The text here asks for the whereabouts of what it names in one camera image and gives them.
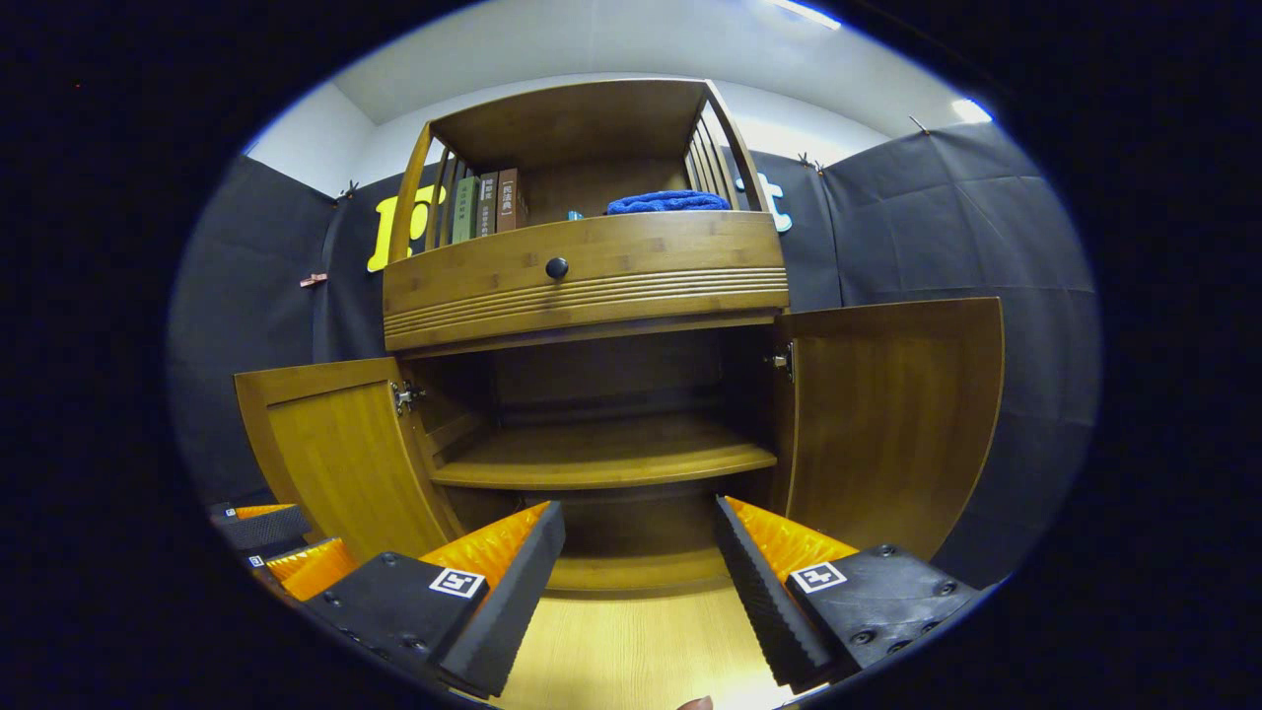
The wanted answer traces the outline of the green book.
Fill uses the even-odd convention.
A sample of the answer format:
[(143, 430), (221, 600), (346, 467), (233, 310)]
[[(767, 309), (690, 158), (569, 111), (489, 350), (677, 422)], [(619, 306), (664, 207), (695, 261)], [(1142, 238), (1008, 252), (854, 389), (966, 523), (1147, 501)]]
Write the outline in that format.
[(451, 243), (469, 242), (475, 235), (476, 207), (478, 202), (480, 178), (463, 177), (456, 184), (454, 224), (451, 228)]

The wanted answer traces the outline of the black backdrop cloth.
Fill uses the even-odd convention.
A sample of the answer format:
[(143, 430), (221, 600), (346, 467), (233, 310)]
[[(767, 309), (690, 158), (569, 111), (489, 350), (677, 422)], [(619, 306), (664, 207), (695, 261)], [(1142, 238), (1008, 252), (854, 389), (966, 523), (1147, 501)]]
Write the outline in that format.
[[(825, 166), (770, 153), (786, 190), (793, 309), (1000, 298), (1006, 378), (979, 486), (934, 565), (973, 586), (1010, 576), (1069, 494), (1098, 419), (1099, 298), (1053, 184), (991, 124), (909, 135)], [(208, 504), (262, 503), (233, 375), (379, 358), (376, 206), (398, 177), (333, 198), (250, 156), (230, 163), (186, 246), (167, 335), (177, 449)], [(312, 272), (319, 288), (302, 289)]]

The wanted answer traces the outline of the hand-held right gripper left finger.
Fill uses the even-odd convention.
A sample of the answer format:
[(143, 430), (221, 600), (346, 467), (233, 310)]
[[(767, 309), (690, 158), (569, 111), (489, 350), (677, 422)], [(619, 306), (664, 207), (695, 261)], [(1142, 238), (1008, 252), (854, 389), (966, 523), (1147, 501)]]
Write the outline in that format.
[(533, 504), (423, 557), (323, 569), (302, 613), (394, 675), (500, 696), (564, 542), (562, 504)]

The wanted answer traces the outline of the wooden cabinet door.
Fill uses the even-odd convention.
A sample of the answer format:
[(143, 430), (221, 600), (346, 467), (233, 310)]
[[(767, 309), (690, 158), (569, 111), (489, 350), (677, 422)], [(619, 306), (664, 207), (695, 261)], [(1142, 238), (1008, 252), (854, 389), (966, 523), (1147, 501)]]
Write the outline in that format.
[(420, 407), (398, 417), (392, 358), (333, 361), (233, 376), (241, 421), (266, 484), (298, 504), (312, 538), (341, 536), (360, 562), (422, 557), (461, 536), (432, 480)]
[(880, 303), (776, 318), (795, 382), (774, 386), (771, 507), (857, 549), (930, 560), (987, 462), (1005, 395), (1000, 298)]

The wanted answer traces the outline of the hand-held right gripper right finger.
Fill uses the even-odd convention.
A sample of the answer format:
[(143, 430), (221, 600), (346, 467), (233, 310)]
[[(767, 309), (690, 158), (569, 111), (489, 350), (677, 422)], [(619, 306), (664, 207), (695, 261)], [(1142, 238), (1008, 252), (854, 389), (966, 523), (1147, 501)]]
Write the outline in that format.
[(989, 594), (901, 545), (854, 549), (734, 496), (714, 504), (740, 605), (772, 678), (796, 694), (906, 655)]

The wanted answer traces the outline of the reddish brown book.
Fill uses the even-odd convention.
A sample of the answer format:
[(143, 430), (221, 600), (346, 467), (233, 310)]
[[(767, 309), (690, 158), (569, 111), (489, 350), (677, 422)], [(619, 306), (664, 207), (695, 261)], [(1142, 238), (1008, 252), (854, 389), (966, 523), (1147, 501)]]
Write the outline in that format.
[(497, 175), (496, 230), (521, 230), (528, 224), (528, 207), (522, 197), (522, 172), (519, 168), (506, 168)]

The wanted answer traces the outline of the blue folded towel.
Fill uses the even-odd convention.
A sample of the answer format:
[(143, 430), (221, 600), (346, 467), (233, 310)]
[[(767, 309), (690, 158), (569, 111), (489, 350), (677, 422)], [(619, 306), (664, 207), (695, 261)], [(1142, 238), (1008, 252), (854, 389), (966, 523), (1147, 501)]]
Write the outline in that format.
[(658, 190), (615, 199), (604, 214), (663, 214), (676, 211), (731, 211), (729, 201), (708, 190)]

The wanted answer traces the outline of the wooden cabinet drawer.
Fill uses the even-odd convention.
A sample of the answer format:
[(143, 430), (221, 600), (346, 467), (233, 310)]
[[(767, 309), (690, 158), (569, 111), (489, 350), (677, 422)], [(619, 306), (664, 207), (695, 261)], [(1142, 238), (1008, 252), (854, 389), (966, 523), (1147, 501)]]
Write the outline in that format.
[[(569, 261), (565, 279), (545, 272), (549, 259)], [(770, 214), (681, 211), (618, 214), (506, 231), (435, 248), (385, 269), (387, 335), (461, 320), (490, 306), (594, 295), (596, 288), (680, 284), (702, 277), (772, 277), (785, 261)]]

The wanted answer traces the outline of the wooden inner cabinet shelf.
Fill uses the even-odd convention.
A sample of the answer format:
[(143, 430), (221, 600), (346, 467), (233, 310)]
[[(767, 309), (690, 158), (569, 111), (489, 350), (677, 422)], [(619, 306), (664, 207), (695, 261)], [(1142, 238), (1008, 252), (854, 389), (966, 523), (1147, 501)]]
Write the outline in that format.
[(432, 479), (456, 488), (603, 491), (714, 479), (776, 463), (769, 448), (717, 419), (669, 412), (482, 433), (447, 448)]

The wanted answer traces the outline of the wooden double-door shoe cabinet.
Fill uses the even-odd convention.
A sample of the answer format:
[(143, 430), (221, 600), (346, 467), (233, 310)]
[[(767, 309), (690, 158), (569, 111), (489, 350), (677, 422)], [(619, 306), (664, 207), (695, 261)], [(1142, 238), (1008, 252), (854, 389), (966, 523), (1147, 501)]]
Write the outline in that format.
[[(519, 168), (528, 224), (607, 217), (604, 207), (658, 190), (708, 190), (731, 211), (770, 214), (753, 159), (714, 84), (622, 78), (538, 90), (429, 121), (386, 221), (392, 262), (451, 246), (456, 184)], [(447, 448), (531, 424), (618, 421), (695, 412), (734, 428), (777, 458), (774, 383), (765, 356), (777, 317), (798, 314), (785, 271), (702, 277), (692, 286), (596, 288), (594, 295), (490, 306), (387, 335), (382, 358), (428, 392), (422, 433), (433, 467)], [(563, 595), (625, 595), (723, 579), (714, 499), (740, 496), (775, 515), (775, 467), (603, 491), (496, 491), (438, 486), (461, 533), (559, 502), (565, 545), (549, 586)]]

